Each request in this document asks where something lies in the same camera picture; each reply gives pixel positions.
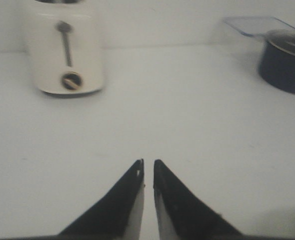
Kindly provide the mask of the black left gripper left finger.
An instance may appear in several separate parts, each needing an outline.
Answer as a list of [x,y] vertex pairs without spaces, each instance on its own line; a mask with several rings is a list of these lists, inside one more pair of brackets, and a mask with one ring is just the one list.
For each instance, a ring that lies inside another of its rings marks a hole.
[[144,209],[144,161],[136,160],[113,187],[60,237],[138,240]]

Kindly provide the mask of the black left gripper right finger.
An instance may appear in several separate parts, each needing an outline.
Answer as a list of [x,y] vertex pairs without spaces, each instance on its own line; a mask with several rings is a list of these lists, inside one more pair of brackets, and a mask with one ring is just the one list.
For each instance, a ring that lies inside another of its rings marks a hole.
[[154,203],[161,240],[209,240],[243,234],[197,198],[157,159],[153,166]]

